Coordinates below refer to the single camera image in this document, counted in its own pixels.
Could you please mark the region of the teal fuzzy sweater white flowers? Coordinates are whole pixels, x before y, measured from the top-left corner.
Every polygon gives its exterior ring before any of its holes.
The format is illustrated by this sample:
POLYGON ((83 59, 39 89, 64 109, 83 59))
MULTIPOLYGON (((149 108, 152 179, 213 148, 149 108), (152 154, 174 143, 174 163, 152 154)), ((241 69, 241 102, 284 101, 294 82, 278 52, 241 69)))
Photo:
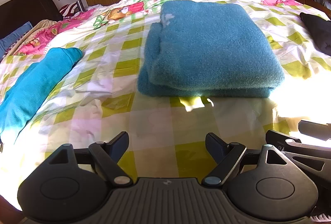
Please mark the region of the teal fuzzy sweater white flowers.
POLYGON ((237 4, 175 0, 150 27, 138 91, 148 96, 267 98, 284 73, 237 4))

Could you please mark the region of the colourful checked cartoon bedspread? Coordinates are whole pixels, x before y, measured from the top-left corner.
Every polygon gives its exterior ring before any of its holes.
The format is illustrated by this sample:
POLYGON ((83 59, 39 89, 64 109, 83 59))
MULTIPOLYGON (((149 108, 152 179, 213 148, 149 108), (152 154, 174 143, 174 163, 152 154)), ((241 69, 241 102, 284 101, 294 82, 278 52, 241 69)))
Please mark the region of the colourful checked cartoon bedspread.
POLYGON ((93 8, 80 26, 55 37, 50 47, 76 47, 83 58, 47 97, 17 138, 1 153, 1 196, 18 207, 17 190, 56 148, 86 148, 128 132, 120 166, 131 177, 196 177, 215 162, 204 146, 213 132, 249 148, 266 131, 297 133, 302 119, 330 122, 330 57, 318 52, 300 13, 325 14, 294 0, 192 0, 241 5, 266 35, 285 74, 268 99, 150 98, 136 90, 144 44, 168 0, 121 0, 93 8))

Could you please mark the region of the bright turquoise folded garment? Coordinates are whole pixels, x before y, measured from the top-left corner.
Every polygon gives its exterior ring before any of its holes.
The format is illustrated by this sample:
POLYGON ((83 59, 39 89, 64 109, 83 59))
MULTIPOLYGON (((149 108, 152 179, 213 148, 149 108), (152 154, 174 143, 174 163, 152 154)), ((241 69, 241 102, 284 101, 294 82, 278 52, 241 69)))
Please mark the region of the bright turquoise folded garment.
POLYGON ((1 141, 15 140, 54 87, 81 60, 78 48, 52 48, 31 64, 5 94, 1 103, 1 141))

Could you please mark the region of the black garment on bed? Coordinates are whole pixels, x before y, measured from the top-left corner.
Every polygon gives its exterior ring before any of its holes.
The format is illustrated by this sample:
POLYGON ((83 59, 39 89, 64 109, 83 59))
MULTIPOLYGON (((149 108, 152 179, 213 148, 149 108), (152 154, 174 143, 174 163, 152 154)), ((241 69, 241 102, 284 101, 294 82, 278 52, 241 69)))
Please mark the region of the black garment on bed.
POLYGON ((330 21, 319 16, 301 12, 300 19, 313 39, 314 47, 319 52, 331 56, 330 21))

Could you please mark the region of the metal thermos cup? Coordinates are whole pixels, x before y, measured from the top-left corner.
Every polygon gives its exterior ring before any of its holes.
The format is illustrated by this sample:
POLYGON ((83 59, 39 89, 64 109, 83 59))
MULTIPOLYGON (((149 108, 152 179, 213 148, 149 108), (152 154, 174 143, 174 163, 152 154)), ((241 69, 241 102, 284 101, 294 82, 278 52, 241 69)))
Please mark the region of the metal thermos cup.
POLYGON ((81 0, 76 1, 77 8, 79 9, 80 12, 85 12, 85 8, 83 5, 83 2, 81 0))

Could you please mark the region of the red white striped pillow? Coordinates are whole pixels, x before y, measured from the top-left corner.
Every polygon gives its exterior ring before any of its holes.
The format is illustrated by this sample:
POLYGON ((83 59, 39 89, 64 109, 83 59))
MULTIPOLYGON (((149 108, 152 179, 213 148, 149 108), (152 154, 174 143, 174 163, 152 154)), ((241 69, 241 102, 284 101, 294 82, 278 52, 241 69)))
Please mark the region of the red white striped pillow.
POLYGON ((59 13, 64 17, 72 17, 74 14, 80 12, 78 4, 73 2, 71 4, 66 4, 59 9, 59 13))

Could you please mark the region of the blue pillow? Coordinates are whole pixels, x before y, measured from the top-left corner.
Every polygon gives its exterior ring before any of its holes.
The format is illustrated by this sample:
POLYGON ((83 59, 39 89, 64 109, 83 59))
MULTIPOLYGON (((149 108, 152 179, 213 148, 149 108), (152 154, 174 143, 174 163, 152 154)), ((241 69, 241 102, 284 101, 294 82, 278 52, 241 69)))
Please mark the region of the blue pillow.
POLYGON ((14 30, 11 34, 1 39, 1 60, 7 55, 13 45, 17 43, 28 31, 32 29, 30 22, 24 23, 21 27, 14 30))

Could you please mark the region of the dark wooden headboard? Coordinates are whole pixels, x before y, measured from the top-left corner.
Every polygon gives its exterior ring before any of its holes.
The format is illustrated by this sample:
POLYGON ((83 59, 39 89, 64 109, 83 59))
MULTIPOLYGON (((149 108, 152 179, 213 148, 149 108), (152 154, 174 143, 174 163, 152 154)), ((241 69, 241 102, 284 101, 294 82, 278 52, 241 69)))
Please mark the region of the dark wooden headboard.
POLYGON ((26 22, 36 26, 44 19, 63 20, 53 0, 10 0, 0 6, 0 11, 1 38, 11 34, 26 22))

